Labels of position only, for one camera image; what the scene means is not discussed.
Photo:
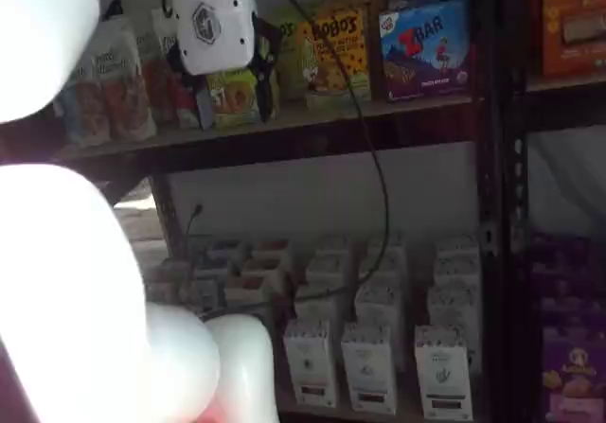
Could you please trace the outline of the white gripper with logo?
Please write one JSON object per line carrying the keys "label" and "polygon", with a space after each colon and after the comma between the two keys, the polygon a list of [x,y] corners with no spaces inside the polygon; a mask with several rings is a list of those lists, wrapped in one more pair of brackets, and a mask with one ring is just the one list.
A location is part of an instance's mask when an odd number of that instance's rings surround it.
{"label": "white gripper with logo", "polygon": [[255,14],[256,0],[172,0],[172,8],[179,44],[166,58],[180,129],[205,131],[214,125],[206,78],[199,75],[245,66],[256,78],[258,112],[267,122],[275,111],[271,77],[281,49],[280,28]]}

